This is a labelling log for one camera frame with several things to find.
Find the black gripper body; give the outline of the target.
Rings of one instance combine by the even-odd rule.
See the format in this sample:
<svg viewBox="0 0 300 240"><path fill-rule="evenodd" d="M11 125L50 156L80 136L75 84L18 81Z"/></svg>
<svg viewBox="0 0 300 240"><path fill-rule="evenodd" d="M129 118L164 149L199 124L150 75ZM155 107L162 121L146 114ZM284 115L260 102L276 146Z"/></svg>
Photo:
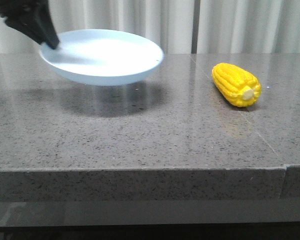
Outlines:
<svg viewBox="0 0 300 240"><path fill-rule="evenodd" d="M0 0L0 16L2 18L36 19L37 0Z"/></svg>

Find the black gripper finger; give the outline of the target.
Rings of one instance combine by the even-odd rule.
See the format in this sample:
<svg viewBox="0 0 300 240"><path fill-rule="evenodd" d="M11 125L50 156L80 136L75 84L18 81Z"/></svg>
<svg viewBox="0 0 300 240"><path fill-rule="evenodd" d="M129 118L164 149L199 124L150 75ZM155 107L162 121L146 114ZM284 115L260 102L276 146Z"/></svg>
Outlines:
<svg viewBox="0 0 300 240"><path fill-rule="evenodd" d="M48 0L36 0L34 8L35 35L38 44L46 43L51 49L56 49L60 43L52 22Z"/></svg>
<svg viewBox="0 0 300 240"><path fill-rule="evenodd" d="M4 23L8 27L26 35L39 45L47 41L45 25L42 24L40 19L32 13L18 16L7 16Z"/></svg>

